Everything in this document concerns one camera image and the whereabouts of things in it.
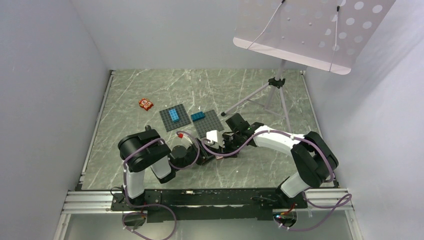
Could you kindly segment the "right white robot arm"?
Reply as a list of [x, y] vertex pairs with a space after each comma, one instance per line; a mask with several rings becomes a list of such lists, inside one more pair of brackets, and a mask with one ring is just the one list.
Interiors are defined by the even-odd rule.
[[334, 179], [339, 161], [319, 133], [294, 134], [260, 122], [249, 124], [239, 113], [225, 122], [233, 134], [231, 143], [236, 148], [250, 145], [292, 157], [296, 173], [276, 188], [275, 200], [280, 207], [289, 207], [301, 192]]

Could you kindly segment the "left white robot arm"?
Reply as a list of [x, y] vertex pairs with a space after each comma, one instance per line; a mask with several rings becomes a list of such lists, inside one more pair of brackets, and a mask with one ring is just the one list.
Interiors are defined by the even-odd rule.
[[124, 204], [131, 210], [145, 202], [145, 171], [151, 169], [161, 184], [176, 177], [181, 170], [202, 166], [214, 159], [190, 132], [178, 131], [180, 144], [170, 148], [157, 130], [146, 126], [145, 131], [128, 135], [117, 145], [123, 165]]

